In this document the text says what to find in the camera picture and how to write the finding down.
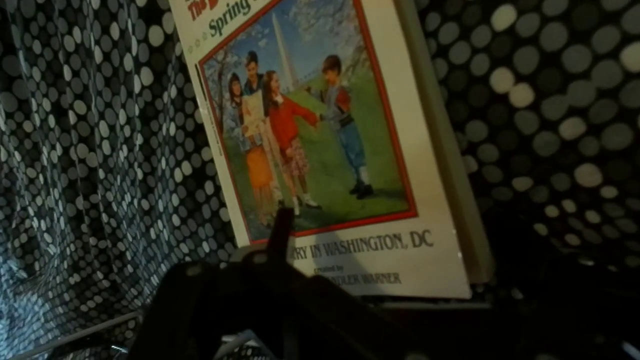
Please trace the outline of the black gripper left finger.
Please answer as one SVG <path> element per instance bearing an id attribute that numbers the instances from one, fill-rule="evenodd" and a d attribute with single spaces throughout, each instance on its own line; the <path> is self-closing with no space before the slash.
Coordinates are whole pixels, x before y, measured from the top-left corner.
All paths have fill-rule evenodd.
<path id="1" fill-rule="evenodd" d="M 280 357 L 295 346 L 355 360 L 405 360 L 410 336 L 391 320 L 322 276 L 288 259 L 293 210 L 280 207 L 264 247 L 216 267 L 172 265 L 128 349 L 125 360 L 214 360 L 224 334 L 252 329 Z"/>

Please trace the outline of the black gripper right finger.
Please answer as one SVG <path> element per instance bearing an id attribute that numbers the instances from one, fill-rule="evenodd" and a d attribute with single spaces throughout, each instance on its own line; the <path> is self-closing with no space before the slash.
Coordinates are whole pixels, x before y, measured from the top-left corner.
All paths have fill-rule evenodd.
<path id="1" fill-rule="evenodd" d="M 497 360 L 637 360 L 630 277 L 562 254 L 516 220 L 487 224 L 496 277 L 484 320 Z"/>

